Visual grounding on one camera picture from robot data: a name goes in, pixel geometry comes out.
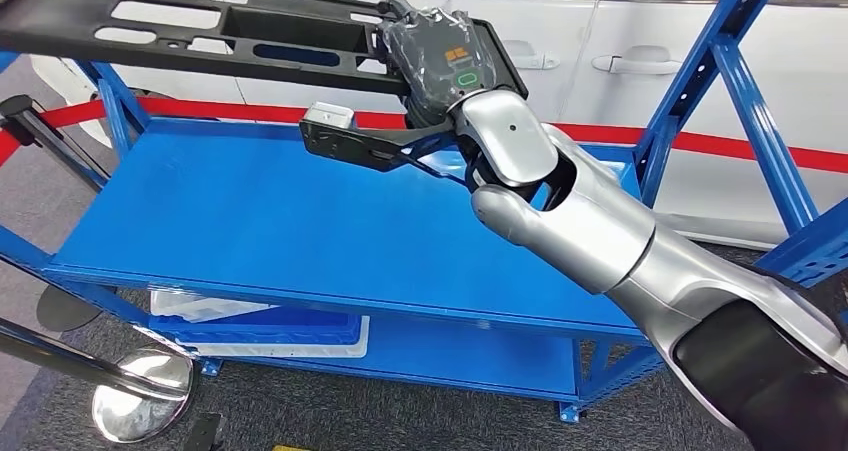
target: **car door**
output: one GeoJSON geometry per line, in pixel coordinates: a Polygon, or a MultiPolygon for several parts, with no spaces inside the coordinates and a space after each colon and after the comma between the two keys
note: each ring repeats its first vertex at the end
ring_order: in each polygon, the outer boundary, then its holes
{"type": "MultiPolygon", "coordinates": [[[[844,113],[837,96],[845,95],[848,81],[837,50],[846,38],[828,30],[845,29],[848,14],[803,0],[795,4],[803,6],[767,6],[741,48],[786,144],[844,153],[848,140],[838,131],[837,116],[844,113]]],[[[601,0],[561,120],[610,126],[622,136],[627,131],[618,127],[643,128],[713,7],[710,0],[601,0]]],[[[695,134],[697,150],[672,151],[657,211],[677,229],[703,238],[766,246],[783,239],[756,162],[727,157],[746,138],[721,79],[685,131],[695,134]]],[[[840,173],[801,174],[822,209],[848,194],[840,173]]]]}

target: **black plastic car part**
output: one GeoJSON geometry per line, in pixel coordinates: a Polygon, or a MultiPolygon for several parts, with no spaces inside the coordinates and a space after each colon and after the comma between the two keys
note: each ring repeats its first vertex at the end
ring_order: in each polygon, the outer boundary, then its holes
{"type": "MultiPolygon", "coordinates": [[[[354,0],[0,0],[0,48],[407,96],[409,86],[399,73],[358,69],[381,59],[375,46],[381,19],[396,18],[381,15],[376,4],[354,0]],[[169,20],[139,22],[115,17],[122,2],[220,14],[208,29],[169,20]],[[98,38],[104,29],[136,37],[132,43],[98,38]],[[217,41],[223,52],[198,50],[193,46],[198,39],[217,41]]],[[[526,98],[492,26],[474,24],[493,53],[497,86],[526,98]]]]}

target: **white car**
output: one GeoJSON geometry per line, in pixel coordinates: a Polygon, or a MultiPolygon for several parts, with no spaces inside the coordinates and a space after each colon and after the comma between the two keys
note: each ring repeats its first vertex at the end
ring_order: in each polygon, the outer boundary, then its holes
{"type": "MultiPolygon", "coordinates": [[[[409,0],[467,10],[494,24],[546,121],[579,140],[627,141],[644,127],[700,32],[715,0],[409,0]]],[[[742,43],[784,141],[803,148],[801,175],[824,212],[848,196],[848,9],[840,0],[773,0],[742,43]]],[[[198,10],[124,9],[138,21],[208,26],[198,10]]],[[[205,43],[220,46],[219,43],[205,43]]],[[[226,49],[210,49],[227,52],[226,49]]],[[[69,104],[96,95],[69,60],[33,57],[69,104]]],[[[179,99],[308,107],[325,101],[402,113],[392,96],[247,78],[115,66],[135,89],[179,99]]],[[[110,146],[98,123],[84,129],[110,146]]],[[[672,151],[656,210],[685,234],[768,248],[786,236],[755,161],[738,157],[745,134],[720,79],[672,151]]]]}

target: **stanchion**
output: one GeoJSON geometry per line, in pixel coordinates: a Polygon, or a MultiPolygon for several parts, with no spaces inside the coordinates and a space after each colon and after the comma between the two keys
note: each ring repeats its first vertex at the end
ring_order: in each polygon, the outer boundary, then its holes
{"type": "Polygon", "coordinates": [[[97,384],[94,422],[117,443],[164,431],[186,409],[195,383],[194,361],[186,356],[145,347],[116,365],[5,319],[0,352],[97,384]]]}

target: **floor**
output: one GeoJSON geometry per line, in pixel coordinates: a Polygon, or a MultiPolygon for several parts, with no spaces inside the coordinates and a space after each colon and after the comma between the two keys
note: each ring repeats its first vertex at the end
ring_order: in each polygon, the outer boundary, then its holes
{"type": "MultiPolygon", "coordinates": [[[[28,68],[2,75],[0,98],[32,92],[46,108],[60,105],[28,68]]],[[[96,158],[110,153],[71,130],[96,158]]],[[[0,222],[48,251],[55,250],[92,195],[36,149],[19,150],[0,168],[0,222]]],[[[711,248],[745,261],[756,253],[711,248]]],[[[844,281],[819,290],[842,298],[844,281]]],[[[38,281],[0,266],[0,316],[39,329],[38,281]]],[[[123,290],[146,305],[140,292],[123,290]]],[[[149,342],[101,316],[61,339],[109,360],[149,342]]],[[[103,440],[89,415],[93,386],[0,354],[0,451],[178,450],[203,412],[225,416],[226,450],[270,450],[275,444],[312,450],[544,449],[747,450],[744,440],[704,418],[679,385],[660,372],[597,407],[576,425],[557,419],[550,402],[448,388],[227,363],[204,378],[188,414],[169,432],[139,445],[103,440]]]]}

